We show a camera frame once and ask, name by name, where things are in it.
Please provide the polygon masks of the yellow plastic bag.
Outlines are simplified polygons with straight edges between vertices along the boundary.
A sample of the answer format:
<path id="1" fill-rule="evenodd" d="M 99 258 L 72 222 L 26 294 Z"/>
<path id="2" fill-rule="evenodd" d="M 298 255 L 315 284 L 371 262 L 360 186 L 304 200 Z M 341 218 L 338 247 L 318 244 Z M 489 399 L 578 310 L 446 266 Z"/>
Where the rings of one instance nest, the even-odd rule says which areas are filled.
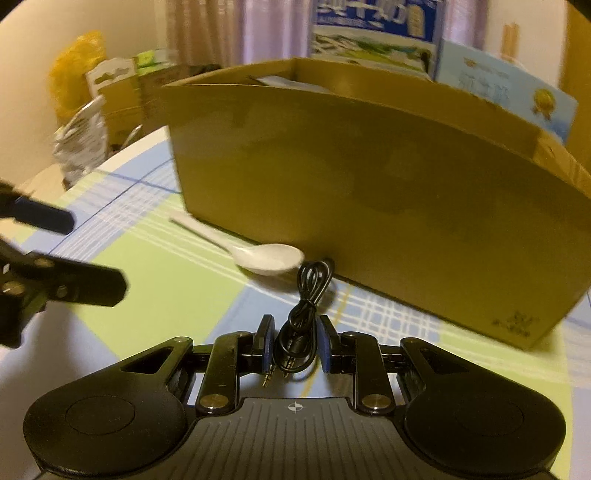
<path id="1" fill-rule="evenodd" d="M 77 37 L 56 57 L 48 73 L 48 90 L 60 125 L 91 101 L 86 74 L 106 58 L 104 38 L 98 30 Z"/>

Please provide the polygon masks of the brown cardboard box with goods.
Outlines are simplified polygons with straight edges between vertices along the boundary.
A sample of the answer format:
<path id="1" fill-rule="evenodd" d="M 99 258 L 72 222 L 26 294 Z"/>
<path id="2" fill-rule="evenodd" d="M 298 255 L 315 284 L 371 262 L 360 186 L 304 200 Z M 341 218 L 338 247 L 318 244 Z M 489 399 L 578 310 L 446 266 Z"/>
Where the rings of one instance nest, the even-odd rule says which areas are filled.
<path id="1" fill-rule="evenodd" d="M 166 49 L 146 50 L 132 58 L 113 57 L 86 73 L 89 92 L 101 96 L 108 144 L 122 149 L 164 124 L 160 89 L 174 81 L 219 69 L 218 64 L 178 63 Z"/>

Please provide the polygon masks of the white ceramic spoon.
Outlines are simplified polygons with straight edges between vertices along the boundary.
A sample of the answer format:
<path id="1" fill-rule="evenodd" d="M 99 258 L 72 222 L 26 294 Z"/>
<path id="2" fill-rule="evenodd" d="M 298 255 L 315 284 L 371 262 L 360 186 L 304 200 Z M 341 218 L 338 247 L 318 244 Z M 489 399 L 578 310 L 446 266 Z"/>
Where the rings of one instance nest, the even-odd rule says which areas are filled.
<path id="1" fill-rule="evenodd" d="M 294 246 L 277 243 L 240 246 L 187 213 L 174 212 L 169 219 L 225 250 L 236 266 L 256 275 L 278 276 L 297 269 L 304 262 L 304 253 Z"/>

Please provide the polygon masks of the purple curtain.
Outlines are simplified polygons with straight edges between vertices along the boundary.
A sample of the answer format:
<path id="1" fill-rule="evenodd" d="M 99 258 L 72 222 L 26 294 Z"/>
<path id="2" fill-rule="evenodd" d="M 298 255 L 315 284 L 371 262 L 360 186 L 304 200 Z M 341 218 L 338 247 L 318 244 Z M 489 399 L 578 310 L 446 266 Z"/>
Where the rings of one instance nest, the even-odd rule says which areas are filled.
<path id="1" fill-rule="evenodd" d="M 167 46 L 180 63 L 229 67 L 310 56 L 316 1 L 166 1 Z M 443 39 L 480 48 L 485 1 L 444 1 Z"/>

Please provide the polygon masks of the light blue milk carton box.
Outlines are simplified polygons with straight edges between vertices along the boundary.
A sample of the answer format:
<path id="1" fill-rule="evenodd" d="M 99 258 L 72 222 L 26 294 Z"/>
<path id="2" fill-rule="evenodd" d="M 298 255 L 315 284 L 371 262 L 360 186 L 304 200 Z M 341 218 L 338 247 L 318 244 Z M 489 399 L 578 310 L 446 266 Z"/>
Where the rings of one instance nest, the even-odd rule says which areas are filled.
<path id="1" fill-rule="evenodd" d="M 562 143 L 578 107 L 573 97 L 520 67 L 449 40 L 440 45 L 436 81 L 488 100 Z"/>

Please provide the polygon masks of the dark blue milk carton box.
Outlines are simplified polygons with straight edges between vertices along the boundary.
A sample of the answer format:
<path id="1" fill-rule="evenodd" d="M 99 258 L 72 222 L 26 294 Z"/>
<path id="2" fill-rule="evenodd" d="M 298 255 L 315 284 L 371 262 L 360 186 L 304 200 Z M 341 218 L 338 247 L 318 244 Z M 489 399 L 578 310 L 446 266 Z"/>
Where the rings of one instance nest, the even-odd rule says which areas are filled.
<path id="1" fill-rule="evenodd" d="M 310 56 L 432 78 L 445 17 L 444 1 L 317 1 Z"/>

